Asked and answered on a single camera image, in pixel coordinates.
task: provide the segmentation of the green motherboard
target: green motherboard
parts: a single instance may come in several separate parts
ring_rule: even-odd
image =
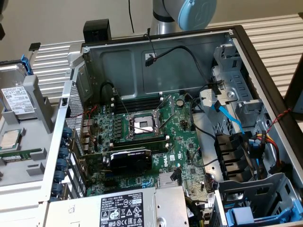
[[[87,196],[100,195],[114,190],[145,188],[157,186],[159,174],[168,173],[180,168],[182,171],[182,185],[193,200],[205,200],[206,190],[201,190],[204,181],[204,169],[195,167],[189,158],[199,148],[196,130],[192,129],[189,102],[179,93],[165,94],[162,96],[163,106],[159,109],[160,124],[165,125],[160,129],[156,138],[169,136],[169,140],[157,142],[142,142],[135,145],[111,148],[111,142],[121,143],[129,138],[129,115],[127,113],[112,114],[110,106],[98,106],[89,116],[96,127],[92,130],[91,138],[101,138],[98,145],[90,143],[88,153],[82,158],[86,160],[91,172],[90,186]],[[148,116],[150,111],[140,111],[140,116]],[[108,170],[102,170],[104,156],[116,150],[145,148],[152,151],[152,168],[143,173],[130,175],[114,175]],[[202,165],[201,155],[195,155],[193,162]]]

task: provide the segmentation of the warning label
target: warning label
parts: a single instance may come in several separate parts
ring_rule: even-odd
[[[34,113],[34,108],[24,87],[2,89],[3,95],[15,114]]]
[[[100,227],[144,227],[143,194],[101,199]]]

